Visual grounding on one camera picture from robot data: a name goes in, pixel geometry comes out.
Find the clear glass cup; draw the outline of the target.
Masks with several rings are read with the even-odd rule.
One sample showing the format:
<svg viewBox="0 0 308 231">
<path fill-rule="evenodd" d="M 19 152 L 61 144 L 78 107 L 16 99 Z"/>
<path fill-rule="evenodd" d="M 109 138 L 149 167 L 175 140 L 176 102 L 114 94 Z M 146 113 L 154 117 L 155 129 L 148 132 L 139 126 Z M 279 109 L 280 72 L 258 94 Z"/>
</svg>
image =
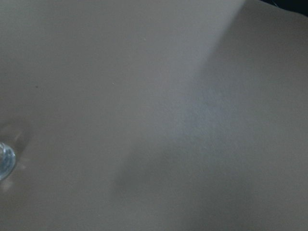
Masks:
<svg viewBox="0 0 308 231">
<path fill-rule="evenodd" d="M 15 167 L 16 155 L 14 150 L 4 143 L 0 143 L 0 180 L 9 176 Z"/>
</svg>

